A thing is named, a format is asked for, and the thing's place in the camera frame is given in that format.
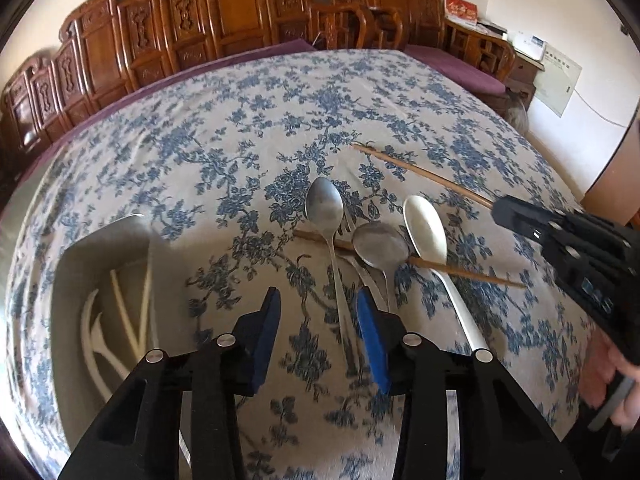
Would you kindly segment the right hand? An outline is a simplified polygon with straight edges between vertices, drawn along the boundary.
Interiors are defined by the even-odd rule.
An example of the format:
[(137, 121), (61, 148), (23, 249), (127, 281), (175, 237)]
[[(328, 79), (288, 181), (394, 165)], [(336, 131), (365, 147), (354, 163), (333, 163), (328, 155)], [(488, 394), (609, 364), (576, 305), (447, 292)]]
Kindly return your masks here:
[(600, 328), (595, 328), (587, 347), (578, 386), (582, 400), (590, 408), (600, 408), (604, 403), (606, 388), (616, 373), (631, 377), (634, 380), (634, 388), (614, 410), (611, 422), (622, 428), (623, 431), (630, 431), (636, 426), (640, 414), (639, 367), (628, 362), (622, 352), (608, 338), (608, 335), (603, 333)]

